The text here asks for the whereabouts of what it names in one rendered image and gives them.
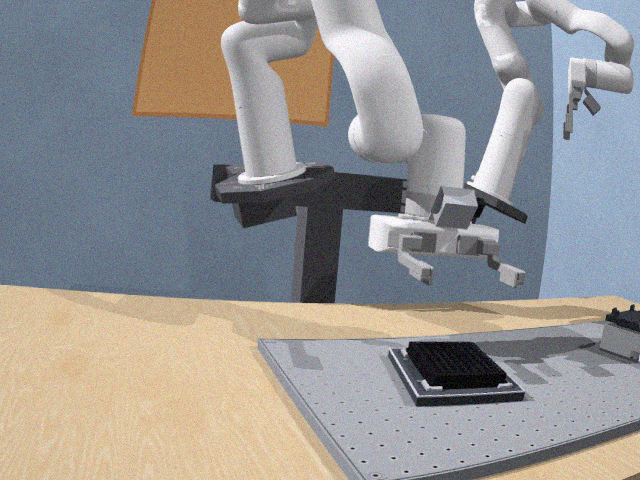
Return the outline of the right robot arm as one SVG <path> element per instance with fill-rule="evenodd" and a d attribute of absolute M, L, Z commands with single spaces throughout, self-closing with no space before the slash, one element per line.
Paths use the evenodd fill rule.
<path fill-rule="evenodd" d="M 480 217 L 484 199 L 463 189 L 465 127 L 455 118 L 420 113 L 376 0 L 239 0 L 238 12 L 243 21 L 224 31 L 221 48 L 246 172 L 240 184 L 273 183 L 306 171 L 296 162 L 283 82 L 267 63 L 305 55 L 319 27 L 356 105 L 348 131 L 353 151 L 371 163 L 408 164 L 405 213 L 456 229 L 468 229 L 473 216 Z"/>

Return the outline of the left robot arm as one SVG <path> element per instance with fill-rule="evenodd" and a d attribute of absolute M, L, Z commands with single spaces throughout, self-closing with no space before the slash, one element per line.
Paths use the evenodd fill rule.
<path fill-rule="evenodd" d="M 513 206 L 508 199 L 533 125 L 542 119 L 544 108 L 509 27 L 553 23 L 568 34 L 585 30 L 606 42 L 605 61 L 585 58 L 587 79 L 584 92 L 587 97 L 583 104 L 593 116 L 601 106 L 586 86 L 623 94 L 632 92 L 634 79 L 630 61 L 634 40 L 622 25 L 609 16 L 582 10 L 568 0 L 475 0 L 474 13 L 504 92 L 477 176 L 473 175 L 471 179 L 474 182 L 467 184 Z"/>

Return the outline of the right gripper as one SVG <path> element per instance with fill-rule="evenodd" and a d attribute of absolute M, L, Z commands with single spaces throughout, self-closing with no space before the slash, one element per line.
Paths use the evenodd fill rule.
<path fill-rule="evenodd" d="M 500 282 L 517 288 L 524 284 L 525 271 L 499 261 L 498 238 L 498 229 L 472 221 L 467 230 L 439 228 L 434 221 L 405 213 L 372 215 L 368 245 L 378 253 L 398 254 L 409 274 L 426 285 L 432 285 L 434 268 L 410 255 L 487 259 L 488 266 L 500 272 Z"/>

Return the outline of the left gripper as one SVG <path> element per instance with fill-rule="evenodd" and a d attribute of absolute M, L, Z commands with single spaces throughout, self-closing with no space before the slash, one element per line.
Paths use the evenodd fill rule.
<path fill-rule="evenodd" d="M 565 140 L 570 140 L 570 133 L 573 132 L 573 110 L 577 111 L 578 102 L 581 100 L 581 95 L 586 85 L 587 71 L 585 63 L 585 58 L 570 58 L 570 70 L 568 69 L 568 83 L 570 82 L 568 84 L 569 104 L 567 105 L 567 113 L 563 123 L 563 138 Z"/>

